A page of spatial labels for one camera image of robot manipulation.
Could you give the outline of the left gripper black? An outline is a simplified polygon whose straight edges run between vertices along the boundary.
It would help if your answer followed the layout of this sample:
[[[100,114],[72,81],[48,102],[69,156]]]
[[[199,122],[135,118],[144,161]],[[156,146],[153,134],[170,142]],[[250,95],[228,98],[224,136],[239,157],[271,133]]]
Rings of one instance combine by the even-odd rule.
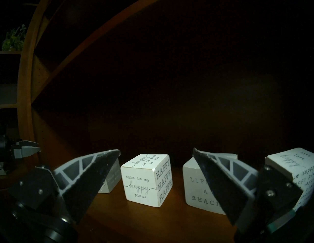
[[[40,151],[41,148],[38,147],[38,143],[36,142],[28,140],[17,142],[16,140],[9,139],[4,134],[0,135],[0,162],[10,162],[16,158],[29,157]]]

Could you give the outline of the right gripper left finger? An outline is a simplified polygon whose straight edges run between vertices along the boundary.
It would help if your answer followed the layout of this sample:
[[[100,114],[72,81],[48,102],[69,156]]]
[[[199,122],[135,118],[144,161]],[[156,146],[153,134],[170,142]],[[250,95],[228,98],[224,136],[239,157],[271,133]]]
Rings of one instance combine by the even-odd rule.
[[[79,223],[120,154],[114,149],[81,156],[53,171],[36,166],[8,193],[27,209]]]

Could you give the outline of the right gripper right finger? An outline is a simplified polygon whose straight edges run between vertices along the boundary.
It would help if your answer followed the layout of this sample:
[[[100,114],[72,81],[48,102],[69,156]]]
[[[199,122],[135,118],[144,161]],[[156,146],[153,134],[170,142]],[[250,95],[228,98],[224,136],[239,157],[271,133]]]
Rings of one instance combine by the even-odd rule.
[[[193,148],[192,153],[214,197],[230,223],[239,231],[284,225],[294,217],[293,208],[303,190],[272,165],[260,171],[248,164]]]

